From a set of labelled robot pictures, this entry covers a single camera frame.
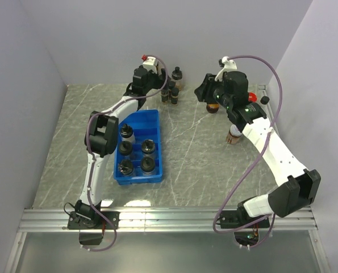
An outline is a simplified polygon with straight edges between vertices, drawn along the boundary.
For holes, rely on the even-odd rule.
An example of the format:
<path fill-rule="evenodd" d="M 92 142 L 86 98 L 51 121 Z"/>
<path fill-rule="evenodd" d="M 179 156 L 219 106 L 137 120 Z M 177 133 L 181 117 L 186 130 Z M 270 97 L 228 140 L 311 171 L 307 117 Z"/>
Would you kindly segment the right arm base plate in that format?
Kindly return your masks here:
<path fill-rule="evenodd" d="M 256 223 L 249 228 L 269 228 L 269 219 L 266 218 L 260 221 L 260 218 L 261 216 L 255 218 L 243 216 L 237 210 L 223 210 L 219 218 L 216 220 L 216 225 L 218 225 L 221 229 L 235 229 L 255 221 Z"/>

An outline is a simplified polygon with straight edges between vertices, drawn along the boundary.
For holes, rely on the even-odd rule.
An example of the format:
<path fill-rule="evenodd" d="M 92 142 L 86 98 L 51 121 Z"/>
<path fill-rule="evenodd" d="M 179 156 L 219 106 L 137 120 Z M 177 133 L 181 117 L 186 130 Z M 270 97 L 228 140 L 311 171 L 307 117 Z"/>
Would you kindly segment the black cap bottle back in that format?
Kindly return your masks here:
<path fill-rule="evenodd" d="M 127 140 L 120 142 L 120 144 L 118 146 L 118 153 L 125 158 L 132 159 L 132 157 L 133 157 L 133 145 L 132 145 L 132 143 L 127 141 Z"/>

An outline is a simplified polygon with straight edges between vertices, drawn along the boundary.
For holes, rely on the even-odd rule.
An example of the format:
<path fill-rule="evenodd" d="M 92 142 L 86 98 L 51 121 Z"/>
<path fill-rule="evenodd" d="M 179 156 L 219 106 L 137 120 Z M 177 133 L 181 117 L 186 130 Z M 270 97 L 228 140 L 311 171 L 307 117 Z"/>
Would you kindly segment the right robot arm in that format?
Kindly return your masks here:
<path fill-rule="evenodd" d="M 286 147 L 262 108 L 269 98 L 256 101 L 248 91 L 245 73 L 225 72 L 220 81 L 208 73 L 194 93 L 200 102 L 225 108 L 229 121 L 256 147 L 277 183 L 270 193 L 238 204 L 237 220 L 241 226 L 250 227 L 259 216 L 267 214 L 285 217 L 315 201 L 320 173 L 308 170 Z"/>

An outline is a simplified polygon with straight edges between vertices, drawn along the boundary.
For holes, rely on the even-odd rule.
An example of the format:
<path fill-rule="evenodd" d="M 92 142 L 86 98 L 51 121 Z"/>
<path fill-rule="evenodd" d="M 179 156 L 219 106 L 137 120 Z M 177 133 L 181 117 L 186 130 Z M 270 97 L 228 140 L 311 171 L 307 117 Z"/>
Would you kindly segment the black cap bottle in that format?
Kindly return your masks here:
<path fill-rule="evenodd" d="M 152 155 L 156 152 L 156 145 L 152 139 L 145 139 L 141 143 L 141 151 L 144 155 Z"/>
<path fill-rule="evenodd" d="M 132 145 L 132 143 L 127 141 L 127 140 L 120 142 L 120 144 L 118 146 L 118 153 L 125 158 L 132 159 L 132 157 L 133 157 L 133 145 Z"/>

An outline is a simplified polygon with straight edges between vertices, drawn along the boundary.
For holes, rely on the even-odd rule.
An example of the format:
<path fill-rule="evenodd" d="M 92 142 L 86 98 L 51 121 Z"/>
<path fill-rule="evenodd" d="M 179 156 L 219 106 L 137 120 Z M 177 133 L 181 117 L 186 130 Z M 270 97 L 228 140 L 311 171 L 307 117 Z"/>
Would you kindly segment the shaker jar white powder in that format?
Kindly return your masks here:
<path fill-rule="evenodd" d="M 118 164 L 118 171 L 122 176 L 132 176 L 135 174 L 133 162 L 129 159 L 123 159 Z"/>

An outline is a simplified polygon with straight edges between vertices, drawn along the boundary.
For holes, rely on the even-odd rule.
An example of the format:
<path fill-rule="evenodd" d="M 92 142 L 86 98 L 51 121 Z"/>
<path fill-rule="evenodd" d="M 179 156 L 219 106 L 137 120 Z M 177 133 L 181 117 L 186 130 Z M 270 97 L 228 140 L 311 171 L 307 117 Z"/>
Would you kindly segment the black cap bottle front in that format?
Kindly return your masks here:
<path fill-rule="evenodd" d="M 156 145 L 152 139 L 145 139 L 141 143 L 141 151 L 144 155 L 152 155 L 156 152 Z"/>

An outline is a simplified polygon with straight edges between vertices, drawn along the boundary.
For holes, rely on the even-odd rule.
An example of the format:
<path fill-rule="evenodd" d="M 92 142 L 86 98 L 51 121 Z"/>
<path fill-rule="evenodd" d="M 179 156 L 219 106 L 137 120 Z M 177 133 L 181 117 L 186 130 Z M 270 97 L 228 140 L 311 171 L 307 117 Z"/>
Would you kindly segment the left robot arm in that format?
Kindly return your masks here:
<path fill-rule="evenodd" d="M 141 109 L 152 89 L 162 91 L 169 77 L 165 68 L 160 71 L 144 65 L 134 70 L 133 80 L 123 97 L 105 111 L 91 113 L 85 135 L 87 171 L 82 193 L 69 213 L 68 229 L 95 229 L 104 221 L 101 214 L 102 184 L 106 165 L 118 144 L 119 125 Z"/>

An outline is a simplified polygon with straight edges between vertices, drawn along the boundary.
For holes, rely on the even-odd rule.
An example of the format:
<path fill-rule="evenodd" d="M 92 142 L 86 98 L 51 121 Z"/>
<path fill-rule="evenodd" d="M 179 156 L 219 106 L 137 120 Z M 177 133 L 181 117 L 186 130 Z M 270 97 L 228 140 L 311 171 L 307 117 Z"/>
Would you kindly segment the tall clear sauce bottle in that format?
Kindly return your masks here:
<path fill-rule="evenodd" d="M 261 104 L 263 105 L 267 105 L 270 101 L 270 98 L 268 96 L 263 96 L 261 99 L 260 99 L 260 102 Z"/>

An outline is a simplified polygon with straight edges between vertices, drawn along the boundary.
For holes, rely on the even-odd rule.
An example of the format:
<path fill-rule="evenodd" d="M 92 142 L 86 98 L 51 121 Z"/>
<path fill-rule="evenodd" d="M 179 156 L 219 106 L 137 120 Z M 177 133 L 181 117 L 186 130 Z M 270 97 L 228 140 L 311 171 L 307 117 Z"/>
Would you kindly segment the blue divided plastic bin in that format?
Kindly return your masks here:
<path fill-rule="evenodd" d="M 139 110 L 123 120 L 119 125 L 114 164 L 114 179 L 119 185 L 162 181 L 158 110 Z"/>

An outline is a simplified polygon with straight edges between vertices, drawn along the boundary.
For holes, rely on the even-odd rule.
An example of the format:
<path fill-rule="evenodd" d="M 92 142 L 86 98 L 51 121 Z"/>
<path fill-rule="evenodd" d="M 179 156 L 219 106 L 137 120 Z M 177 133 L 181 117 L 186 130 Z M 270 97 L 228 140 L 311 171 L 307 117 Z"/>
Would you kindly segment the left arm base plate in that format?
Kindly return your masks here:
<path fill-rule="evenodd" d="M 119 222 L 119 212 L 115 211 L 106 211 L 102 214 L 110 220 L 113 226 L 109 225 L 106 220 L 101 216 L 95 215 L 91 220 L 84 216 L 79 216 L 76 212 L 72 211 L 69 215 L 67 229 L 68 230 L 87 230 L 87 229 L 108 229 L 112 230 L 113 228 L 118 227 Z"/>

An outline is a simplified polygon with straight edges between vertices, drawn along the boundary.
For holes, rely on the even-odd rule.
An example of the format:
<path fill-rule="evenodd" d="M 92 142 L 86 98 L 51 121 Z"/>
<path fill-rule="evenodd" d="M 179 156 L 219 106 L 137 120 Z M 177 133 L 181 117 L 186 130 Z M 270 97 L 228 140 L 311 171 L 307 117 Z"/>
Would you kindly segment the knob lid jar white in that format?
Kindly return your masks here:
<path fill-rule="evenodd" d="M 145 176 L 156 174 L 155 160 L 149 156 L 145 156 L 142 158 L 141 163 L 140 163 L 140 168 L 141 168 L 142 174 Z"/>

